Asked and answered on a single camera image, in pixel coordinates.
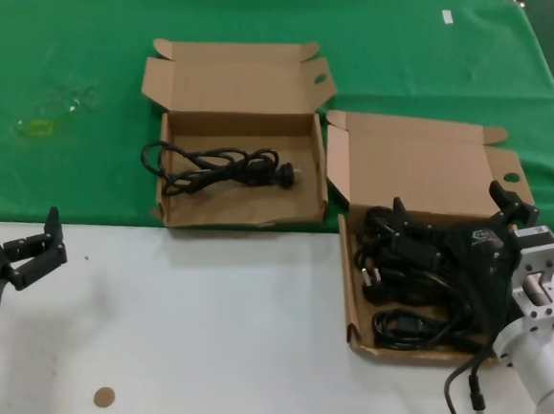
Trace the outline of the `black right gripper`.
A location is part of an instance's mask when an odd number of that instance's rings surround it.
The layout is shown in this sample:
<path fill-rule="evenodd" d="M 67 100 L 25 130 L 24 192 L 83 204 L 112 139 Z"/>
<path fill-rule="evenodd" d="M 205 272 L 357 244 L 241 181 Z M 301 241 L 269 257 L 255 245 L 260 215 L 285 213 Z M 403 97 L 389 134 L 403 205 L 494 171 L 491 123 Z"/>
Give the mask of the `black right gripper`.
<path fill-rule="evenodd" d="M 488 191 L 499 209 L 489 218 L 490 222 L 508 228 L 537 226 L 539 211 L 516 192 L 505 189 L 497 180 L 490 183 Z M 392 200 L 389 225 L 394 232 L 392 251 L 413 265 L 440 268 L 445 249 L 457 272 L 457 288 L 482 332 L 499 333 L 509 313 L 512 273 L 504 237 L 488 225 L 443 227 L 414 221 L 399 197 Z"/>

